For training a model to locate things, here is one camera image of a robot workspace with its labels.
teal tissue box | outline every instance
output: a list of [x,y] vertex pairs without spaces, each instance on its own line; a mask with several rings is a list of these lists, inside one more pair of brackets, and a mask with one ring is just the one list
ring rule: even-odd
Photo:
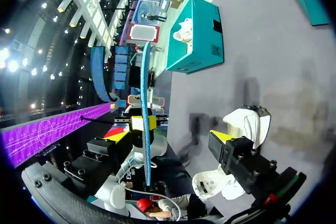
[[[186,18],[193,20],[192,47],[173,38]],[[191,73],[224,62],[219,10],[204,0],[189,0],[170,30],[166,70]]]

purple display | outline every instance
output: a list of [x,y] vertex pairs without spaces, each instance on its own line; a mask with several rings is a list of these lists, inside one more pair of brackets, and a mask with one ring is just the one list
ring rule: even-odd
[[38,122],[3,131],[3,145],[11,164],[17,167],[48,145],[89,123],[81,120],[81,116],[96,119],[108,112],[110,112],[110,104],[105,103],[41,119]]

white plastic bag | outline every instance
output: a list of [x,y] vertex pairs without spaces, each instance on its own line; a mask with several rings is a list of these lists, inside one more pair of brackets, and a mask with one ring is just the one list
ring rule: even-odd
[[232,174],[224,173],[221,165],[216,170],[197,173],[193,177],[192,186],[201,199],[211,198],[220,191],[227,200],[236,199],[245,193]]

screw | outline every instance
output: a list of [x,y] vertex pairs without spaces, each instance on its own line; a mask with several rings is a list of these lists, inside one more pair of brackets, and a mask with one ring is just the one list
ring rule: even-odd
[[258,176],[260,175],[260,170],[259,170],[259,169],[255,169],[255,170],[253,171],[253,175],[254,175],[255,177],[258,177]]
[[51,176],[49,174],[43,174],[43,177],[42,177],[45,181],[49,181],[51,180]]
[[39,180],[36,180],[36,181],[34,182],[34,186],[35,186],[36,188],[39,188],[39,187],[41,187],[41,186],[42,186],[42,183],[41,183],[41,181],[39,181]]
[[257,153],[258,153],[258,151],[257,151],[256,149],[252,149],[252,150],[251,150],[251,154],[252,154],[252,156],[256,155]]
[[277,162],[275,160],[272,160],[272,161],[269,162],[269,166],[270,166],[270,168],[274,168],[274,167],[277,166]]
[[79,169],[78,170],[78,175],[84,175],[85,174],[85,170],[84,169]]
[[243,153],[238,154],[238,160],[239,161],[242,160],[243,158],[244,158],[244,154]]
[[102,158],[103,155],[101,155],[100,153],[96,154],[96,160],[100,160]]

red hard hat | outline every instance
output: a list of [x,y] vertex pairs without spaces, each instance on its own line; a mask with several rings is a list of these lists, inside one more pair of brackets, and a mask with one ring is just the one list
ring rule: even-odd
[[136,203],[137,207],[143,212],[145,212],[147,208],[151,207],[154,204],[154,202],[150,199],[139,199]]

